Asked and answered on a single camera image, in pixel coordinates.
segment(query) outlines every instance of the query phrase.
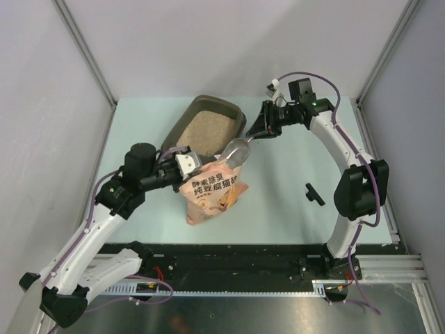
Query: litter box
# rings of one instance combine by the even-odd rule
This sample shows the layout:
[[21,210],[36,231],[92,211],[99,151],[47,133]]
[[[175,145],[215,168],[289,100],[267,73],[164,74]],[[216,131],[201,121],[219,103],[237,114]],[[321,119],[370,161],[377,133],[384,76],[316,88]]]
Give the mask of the litter box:
[[[178,141],[186,130],[187,126],[192,122],[193,118],[201,111],[210,111],[223,116],[227,116],[234,120],[234,124],[227,131],[224,140],[220,143],[220,148],[214,154],[221,154],[225,146],[233,139],[241,135],[246,124],[246,118],[241,109],[228,101],[217,97],[200,95],[196,97],[190,106],[186,109],[182,117],[174,125],[170,133],[165,138],[161,149],[167,150],[174,146],[178,146]],[[198,154],[203,164],[215,160],[213,156],[205,156]]]

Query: white tabletop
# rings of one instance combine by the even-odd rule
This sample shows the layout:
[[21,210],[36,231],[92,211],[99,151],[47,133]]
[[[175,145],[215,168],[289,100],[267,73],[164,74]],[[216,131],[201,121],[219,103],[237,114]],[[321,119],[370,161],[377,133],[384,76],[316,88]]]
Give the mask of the white tabletop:
[[[161,147],[164,138],[194,97],[121,99],[115,112],[98,176],[123,164],[134,143]],[[248,119],[257,117],[263,97],[228,97]],[[339,118],[363,145],[348,97]],[[283,128],[279,138],[251,143],[241,173],[249,189],[230,210],[206,223],[186,222],[186,199],[171,187],[146,193],[146,200],[108,240],[126,243],[172,244],[323,244],[335,226],[334,190],[340,172],[324,146],[304,125]],[[326,202],[323,207],[306,199],[311,183]],[[384,215],[377,228],[365,227],[361,244],[391,242]]]

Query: white wall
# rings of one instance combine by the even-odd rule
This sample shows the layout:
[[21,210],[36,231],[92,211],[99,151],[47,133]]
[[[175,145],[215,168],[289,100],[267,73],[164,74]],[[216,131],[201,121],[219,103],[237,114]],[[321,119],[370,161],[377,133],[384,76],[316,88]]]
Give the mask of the white wall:
[[0,333],[69,239],[110,115],[50,0],[0,11]]
[[67,0],[118,97],[258,96],[293,70],[323,74],[355,97],[406,3]]
[[445,2],[420,8],[364,104],[403,236],[445,315]]

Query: beige granules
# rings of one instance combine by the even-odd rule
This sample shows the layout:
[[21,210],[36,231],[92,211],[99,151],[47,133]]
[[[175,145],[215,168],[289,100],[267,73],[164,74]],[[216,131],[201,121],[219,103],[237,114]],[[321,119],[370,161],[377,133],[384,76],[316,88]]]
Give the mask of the beige granules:
[[200,111],[188,124],[178,146],[190,146],[192,151],[209,157],[223,148],[229,133],[234,128],[235,120],[212,111]]

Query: metal floor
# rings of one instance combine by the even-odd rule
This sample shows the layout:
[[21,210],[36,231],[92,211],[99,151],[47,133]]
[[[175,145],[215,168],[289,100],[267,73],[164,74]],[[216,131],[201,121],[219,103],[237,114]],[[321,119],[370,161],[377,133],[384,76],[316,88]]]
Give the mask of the metal floor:
[[[111,304],[57,333],[426,333],[411,284],[364,289],[382,316],[359,305],[329,306],[321,298],[176,297],[163,305]],[[92,307],[113,298],[100,296]],[[360,299],[355,287],[349,298]]]

